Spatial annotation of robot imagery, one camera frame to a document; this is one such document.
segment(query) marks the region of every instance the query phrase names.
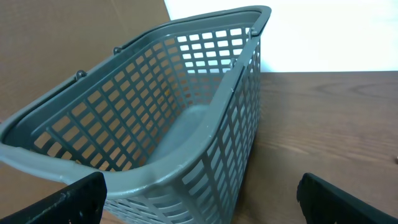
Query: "basket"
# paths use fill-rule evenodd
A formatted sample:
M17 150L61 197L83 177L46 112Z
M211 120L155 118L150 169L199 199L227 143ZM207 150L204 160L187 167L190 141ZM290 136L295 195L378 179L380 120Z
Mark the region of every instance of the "basket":
M259 120L251 6L149 30L0 127L0 158L72 184L100 170L127 223L229 223Z

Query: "gray plastic basket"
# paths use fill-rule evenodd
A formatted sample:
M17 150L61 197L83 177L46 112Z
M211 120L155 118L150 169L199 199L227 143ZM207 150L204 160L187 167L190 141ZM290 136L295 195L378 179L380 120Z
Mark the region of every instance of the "gray plastic basket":
M128 223L229 223L259 120L271 9L176 20L79 71L1 125L0 157L71 184L103 171Z

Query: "wooden table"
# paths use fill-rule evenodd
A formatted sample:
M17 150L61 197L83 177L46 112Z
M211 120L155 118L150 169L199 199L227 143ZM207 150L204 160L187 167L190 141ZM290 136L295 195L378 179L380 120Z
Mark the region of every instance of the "wooden table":
M267 73L261 94L233 223L305 223L305 172L398 217L398 72ZM0 177L0 217L63 187L1 164Z

